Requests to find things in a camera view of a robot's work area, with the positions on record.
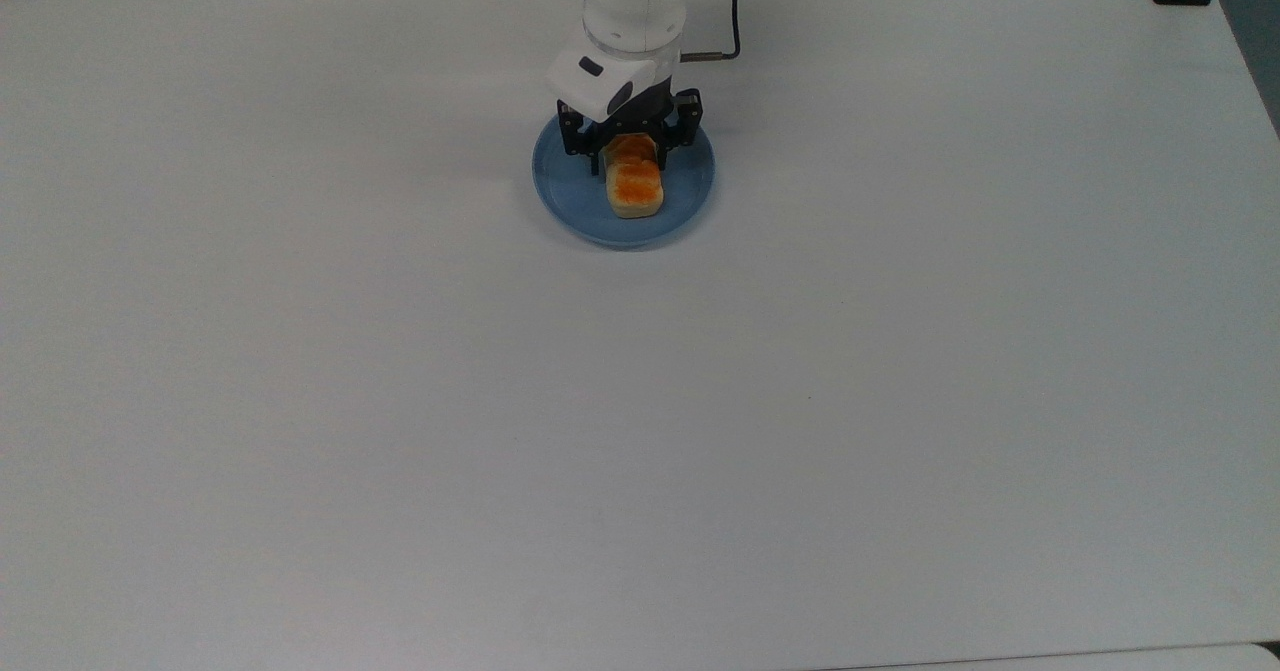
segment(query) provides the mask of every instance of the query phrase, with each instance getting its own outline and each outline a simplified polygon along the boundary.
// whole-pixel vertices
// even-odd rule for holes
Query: orange topping
[[[618,164],[617,183],[614,196],[618,201],[630,205],[649,204],[658,197],[662,173],[654,161],[640,161],[639,164]]]

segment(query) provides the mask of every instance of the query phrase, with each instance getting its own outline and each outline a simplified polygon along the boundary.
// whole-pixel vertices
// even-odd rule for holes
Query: bread
[[[621,134],[604,147],[604,187],[622,219],[653,216],[662,207],[662,173],[653,138]]]

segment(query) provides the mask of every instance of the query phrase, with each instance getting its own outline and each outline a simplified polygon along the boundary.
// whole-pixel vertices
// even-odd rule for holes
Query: blue plate
[[[707,134],[698,131],[692,146],[667,155],[662,172],[662,207],[646,219],[620,219],[604,195],[604,165],[591,175],[591,160],[564,152],[556,119],[534,147],[534,184],[547,210],[577,236],[608,246],[634,248],[671,236],[707,202],[716,178],[716,158]]]

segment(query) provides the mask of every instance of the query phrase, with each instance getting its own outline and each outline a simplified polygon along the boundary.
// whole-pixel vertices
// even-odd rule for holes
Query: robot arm
[[[699,93],[671,92],[684,28],[685,0],[585,1],[581,24],[547,78],[559,96],[564,151],[589,156],[593,174],[599,173],[600,150],[617,134],[654,138],[660,168],[667,151],[694,142]]]
[[[586,0],[547,78],[568,106],[603,123],[671,78],[684,28],[685,0]]]

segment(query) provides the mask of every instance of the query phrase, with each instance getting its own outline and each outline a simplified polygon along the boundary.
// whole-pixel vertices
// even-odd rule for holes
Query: white table
[[[529,174],[579,3],[0,0],[6,668],[1280,638],[1220,6],[742,0],[713,201],[623,254]]]

